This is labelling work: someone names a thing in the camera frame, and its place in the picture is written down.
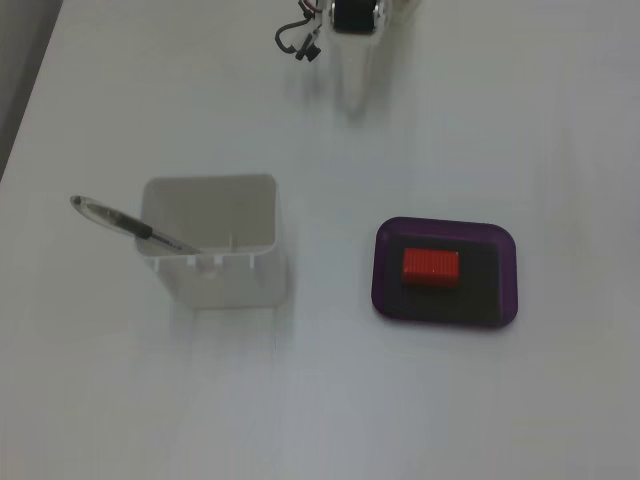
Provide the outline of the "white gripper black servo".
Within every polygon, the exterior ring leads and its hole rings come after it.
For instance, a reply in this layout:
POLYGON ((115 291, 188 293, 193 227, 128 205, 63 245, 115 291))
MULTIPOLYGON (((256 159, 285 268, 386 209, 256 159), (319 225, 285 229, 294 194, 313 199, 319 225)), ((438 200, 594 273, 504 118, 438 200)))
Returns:
POLYGON ((354 43, 349 38, 330 36, 332 62, 336 74, 336 95, 347 114, 360 113, 368 97, 372 64, 380 35, 387 23, 385 0, 332 0, 326 4, 329 31, 338 35, 370 37, 363 42, 356 57, 355 93, 353 92, 354 43))

